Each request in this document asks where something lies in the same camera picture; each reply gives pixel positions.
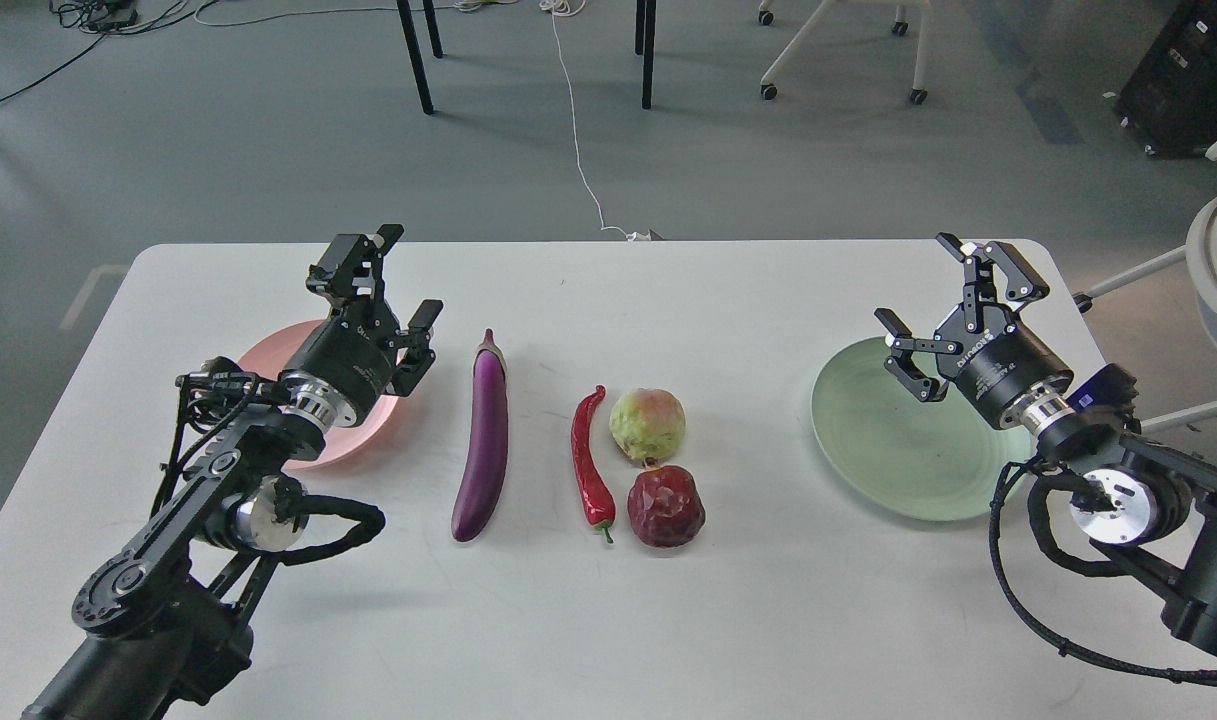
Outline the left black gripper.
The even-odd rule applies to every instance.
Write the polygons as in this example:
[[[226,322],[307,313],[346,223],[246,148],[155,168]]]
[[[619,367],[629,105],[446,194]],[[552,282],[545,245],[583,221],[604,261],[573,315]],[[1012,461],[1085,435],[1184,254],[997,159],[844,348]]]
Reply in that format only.
[[[316,427],[364,424],[383,396],[411,396],[436,360],[434,320],[443,300],[425,299],[406,327],[385,299],[385,255],[403,236],[402,224],[374,234],[338,234],[315,264],[305,288],[329,302],[329,317],[288,358],[277,384],[288,410]],[[393,327],[376,341],[361,327]]]

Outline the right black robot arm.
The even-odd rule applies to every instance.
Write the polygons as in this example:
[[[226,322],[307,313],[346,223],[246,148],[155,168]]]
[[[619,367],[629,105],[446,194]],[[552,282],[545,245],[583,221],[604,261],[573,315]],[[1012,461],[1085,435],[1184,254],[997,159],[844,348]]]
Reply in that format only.
[[[1070,390],[1073,370],[1021,319],[1050,285],[1015,246],[955,234],[937,241],[963,268],[959,304],[927,341],[879,306],[890,347],[884,369],[922,404],[955,388],[989,427],[1033,437],[1033,455],[1002,468],[989,504],[989,559],[1006,602],[1060,656],[1217,687],[1217,670],[1144,666],[1070,641],[1014,594],[1002,562],[1002,512],[1016,483],[1030,478],[1030,531],[1047,559],[1079,576],[1138,580],[1162,600],[1171,637],[1217,659],[1217,468],[1142,434],[1135,379],[1121,366],[1107,364],[1087,389]]]

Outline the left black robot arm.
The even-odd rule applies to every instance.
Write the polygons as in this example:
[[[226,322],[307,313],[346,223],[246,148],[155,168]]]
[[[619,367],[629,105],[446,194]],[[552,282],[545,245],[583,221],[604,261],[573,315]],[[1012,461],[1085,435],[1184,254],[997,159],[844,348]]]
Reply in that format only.
[[[71,615],[86,639],[26,719],[159,719],[204,705],[251,664],[256,607],[276,569],[330,559],[378,536],[385,514],[307,493],[288,461],[321,456],[326,433],[408,396],[434,364],[442,300],[410,322],[385,300],[399,224],[340,234],[308,268],[329,315],[265,377],[228,358],[179,375],[172,456],[148,521],[92,570]]]

